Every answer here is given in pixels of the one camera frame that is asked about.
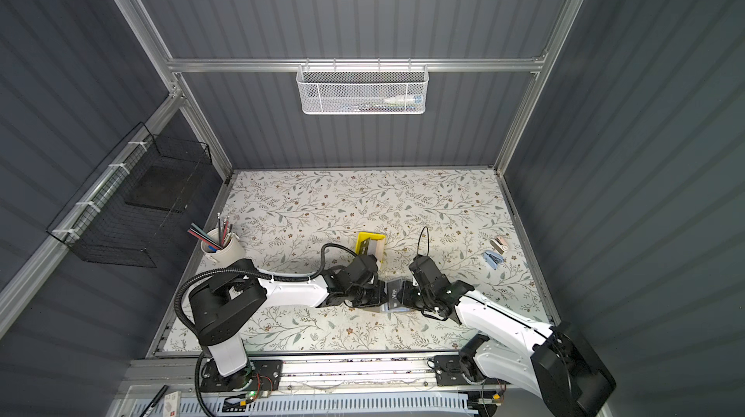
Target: white small box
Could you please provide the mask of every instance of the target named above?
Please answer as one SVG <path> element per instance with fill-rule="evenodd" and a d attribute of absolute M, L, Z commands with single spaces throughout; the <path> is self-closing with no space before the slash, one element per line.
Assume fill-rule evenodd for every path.
<path fill-rule="evenodd" d="M 163 417 L 178 417 L 181 405 L 181 391 L 168 393 L 163 397 Z"/>

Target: horizontal aluminum bar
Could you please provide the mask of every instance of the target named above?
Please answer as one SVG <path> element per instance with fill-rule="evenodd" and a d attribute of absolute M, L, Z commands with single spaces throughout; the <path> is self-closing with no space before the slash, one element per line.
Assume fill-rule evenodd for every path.
<path fill-rule="evenodd" d="M 327 67 L 330 70 L 352 69 L 361 66 L 378 65 L 381 69 L 401 69 L 409 66 L 419 68 L 427 66 L 430 72 L 462 72 L 462 71 L 504 71 L 537 73 L 543 67 L 542 59 L 199 59 L 176 58 L 166 62 L 173 72 L 181 73 L 209 73 L 209 72 L 267 72 L 293 73 L 300 65 L 306 63 L 314 69 Z"/>

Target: white mesh basket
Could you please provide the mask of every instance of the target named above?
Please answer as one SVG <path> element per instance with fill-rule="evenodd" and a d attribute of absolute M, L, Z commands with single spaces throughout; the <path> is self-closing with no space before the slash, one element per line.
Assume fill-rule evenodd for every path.
<path fill-rule="evenodd" d="M 424 113 L 427 66 L 316 66 L 297 69 L 303 112 L 308 114 Z"/>

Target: black wire basket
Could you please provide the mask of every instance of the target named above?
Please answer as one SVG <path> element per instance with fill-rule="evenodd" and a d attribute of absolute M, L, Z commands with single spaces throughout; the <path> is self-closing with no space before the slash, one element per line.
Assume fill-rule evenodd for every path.
<path fill-rule="evenodd" d="M 206 144 L 148 135 L 93 190 L 86 180 L 47 233 L 86 262 L 159 266 L 189 244 L 185 210 L 210 170 Z"/>

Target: white bottle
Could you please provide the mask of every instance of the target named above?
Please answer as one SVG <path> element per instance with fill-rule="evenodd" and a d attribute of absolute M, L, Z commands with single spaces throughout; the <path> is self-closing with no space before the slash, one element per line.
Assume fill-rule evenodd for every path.
<path fill-rule="evenodd" d="M 421 104 L 424 100 L 424 96 L 421 94 L 414 95 L 396 95 L 395 97 L 388 97 L 387 99 L 383 100 L 386 104 L 389 105 L 417 105 Z"/>

